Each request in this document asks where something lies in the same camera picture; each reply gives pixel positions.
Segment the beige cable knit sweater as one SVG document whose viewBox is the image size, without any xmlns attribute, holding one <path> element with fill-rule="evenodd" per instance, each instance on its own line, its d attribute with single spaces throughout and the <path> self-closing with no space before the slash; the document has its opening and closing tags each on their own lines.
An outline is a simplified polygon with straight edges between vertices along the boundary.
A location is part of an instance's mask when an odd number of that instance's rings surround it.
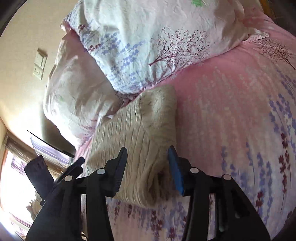
<svg viewBox="0 0 296 241">
<path fill-rule="evenodd" d="M 153 207 L 171 194 L 167 151 L 176 146 L 176 92 L 163 85 L 141 93 L 112 119 L 99 125 L 92 138 L 85 171 L 91 174 L 127 149 L 127 164 L 116 198 Z"/>
</svg>

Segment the pink floral pillow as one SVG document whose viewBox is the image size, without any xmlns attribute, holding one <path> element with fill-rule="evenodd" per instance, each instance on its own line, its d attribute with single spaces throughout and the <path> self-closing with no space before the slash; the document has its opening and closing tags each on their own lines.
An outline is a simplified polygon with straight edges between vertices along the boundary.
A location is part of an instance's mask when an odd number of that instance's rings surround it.
<svg viewBox="0 0 296 241">
<path fill-rule="evenodd" d="M 268 33 L 239 1 L 78 1 L 64 18 L 115 91 L 137 94 L 192 64 Z"/>
</svg>

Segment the white wall switch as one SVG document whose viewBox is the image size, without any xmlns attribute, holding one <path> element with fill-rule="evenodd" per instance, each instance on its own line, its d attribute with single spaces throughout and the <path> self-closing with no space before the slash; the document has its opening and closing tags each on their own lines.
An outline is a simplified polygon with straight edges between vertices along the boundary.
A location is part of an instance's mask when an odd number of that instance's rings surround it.
<svg viewBox="0 0 296 241">
<path fill-rule="evenodd" d="M 48 55 L 43 50 L 37 49 L 36 57 L 34 60 L 33 75 L 39 80 L 42 80 L 43 78 L 47 58 Z"/>
</svg>

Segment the pink floral bed sheet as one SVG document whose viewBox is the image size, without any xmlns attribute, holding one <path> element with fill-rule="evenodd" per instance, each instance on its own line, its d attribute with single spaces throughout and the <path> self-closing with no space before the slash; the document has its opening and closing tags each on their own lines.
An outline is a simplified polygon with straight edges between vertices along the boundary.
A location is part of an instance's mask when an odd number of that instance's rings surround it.
<svg viewBox="0 0 296 241">
<path fill-rule="evenodd" d="M 257 8 L 245 13 L 269 37 L 164 84 L 176 91 L 177 153 L 208 175 L 231 175 L 275 238 L 295 210 L 295 37 Z"/>
</svg>

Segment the window with curtain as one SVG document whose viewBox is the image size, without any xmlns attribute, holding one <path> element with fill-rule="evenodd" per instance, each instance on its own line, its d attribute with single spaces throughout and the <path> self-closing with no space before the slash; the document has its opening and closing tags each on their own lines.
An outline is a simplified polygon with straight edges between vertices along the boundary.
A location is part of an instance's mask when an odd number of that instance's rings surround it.
<svg viewBox="0 0 296 241">
<path fill-rule="evenodd" d="M 41 209 L 41 197 L 25 174 L 25 166 L 43 156 L 53 179 L 57 179 L 73 163 L 74 155 L 29 133 L 32 149 L 7 134 L 1 160 L 1 211 L 10 224 L 7 228 L 22 240 Z"/>
</svg>

